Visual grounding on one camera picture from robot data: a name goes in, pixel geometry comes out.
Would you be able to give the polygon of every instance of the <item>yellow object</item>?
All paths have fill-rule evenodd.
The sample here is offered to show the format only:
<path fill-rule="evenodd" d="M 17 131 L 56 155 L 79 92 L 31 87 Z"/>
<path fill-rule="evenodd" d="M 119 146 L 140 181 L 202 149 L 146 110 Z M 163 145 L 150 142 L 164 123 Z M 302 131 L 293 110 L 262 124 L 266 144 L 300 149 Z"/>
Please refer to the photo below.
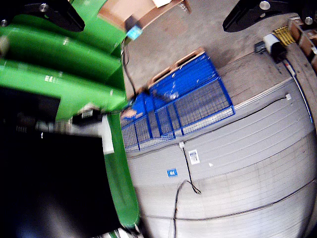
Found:
<path fill-rule="evenodd" d="M 274 30 L 273 35 L 276 36 L 284 46 L 288 46 L 295 42 L 287 26 Z"/>

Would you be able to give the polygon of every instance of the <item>blue wire mesh cage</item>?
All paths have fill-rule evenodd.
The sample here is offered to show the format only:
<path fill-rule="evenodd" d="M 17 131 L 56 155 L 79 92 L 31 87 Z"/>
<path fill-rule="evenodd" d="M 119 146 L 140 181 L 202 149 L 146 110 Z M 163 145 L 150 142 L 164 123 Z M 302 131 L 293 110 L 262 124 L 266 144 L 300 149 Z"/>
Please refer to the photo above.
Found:
<path fill-rule="evenodd" d="M 235 114 L 205 53 L 155 84 L 149 95 L 138 95 L 132 108 L 135 116 L 121 118 L 127 152 L 167 142 Z"/>

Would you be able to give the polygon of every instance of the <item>metal bolt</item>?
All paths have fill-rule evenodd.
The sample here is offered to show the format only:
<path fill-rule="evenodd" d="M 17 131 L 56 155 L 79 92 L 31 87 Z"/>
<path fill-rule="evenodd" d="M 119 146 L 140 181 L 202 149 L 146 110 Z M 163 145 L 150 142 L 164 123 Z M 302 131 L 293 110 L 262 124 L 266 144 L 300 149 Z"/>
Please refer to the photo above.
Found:
<path fill-rule="evenodd" d="M 46 12 L 49 9 L 49 5 L 46 3 L 43 3 L 40 5 L 40 12 Z"/>
<path fill-rule="evenodd" d="M 1 26 L 7 26 L 8 25 L 8 21 L 7 20 L 5 20 L 5 19 L 3 19 L 2 21 L 1 21 L 1 24 L 0 24 Z"/>
<path fill-rule="evenodd" d="M 305 18 L 305 23 L 306 23 L 307 25 L 312 25 L 313 19 L 312 19 L 310 16 L 308 16 L 308 17 Z"/>
<path fill-rule="evenodd" d="M 269 10 L 271 8 L 271 5 L 267 1 L 260 2 L 260 8 L 262 10 Z"/>

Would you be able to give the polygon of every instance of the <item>wire mesh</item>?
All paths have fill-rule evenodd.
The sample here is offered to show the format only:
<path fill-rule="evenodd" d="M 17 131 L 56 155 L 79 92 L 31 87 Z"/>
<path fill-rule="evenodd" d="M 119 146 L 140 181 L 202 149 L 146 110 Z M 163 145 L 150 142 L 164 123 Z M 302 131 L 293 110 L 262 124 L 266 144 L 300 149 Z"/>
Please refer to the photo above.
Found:
<path fill-rule="evenodd" d="M 220 77 L 132 123 L 122 120 L 127 152 L 165 143 L 234 115 Z"/>

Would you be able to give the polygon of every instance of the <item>green machine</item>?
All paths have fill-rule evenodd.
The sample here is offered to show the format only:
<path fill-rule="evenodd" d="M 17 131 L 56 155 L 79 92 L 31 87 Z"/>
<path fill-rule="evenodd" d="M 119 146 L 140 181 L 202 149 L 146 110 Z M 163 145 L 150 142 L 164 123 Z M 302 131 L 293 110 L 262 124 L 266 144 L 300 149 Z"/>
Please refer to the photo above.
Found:
<path fill-rule="evenodd" d="M 122 110 L 127 105 L 121 61 L 126 35 L 97 17 L 105 0 L 70 2 L 85 22 L 81 32 L 25 14 L 0 27 L 0 51 L 5 53 L 0 59 L 0 87 L 60 98 L 56 121 L 69 120 L 88 103 L 105 112 Z M 114 148 L 114 153 L 105 155 L 109 187 L 120 223 L 135 231 L 139 206 L 120 117 L 108 114 L 107 119 Z"/>

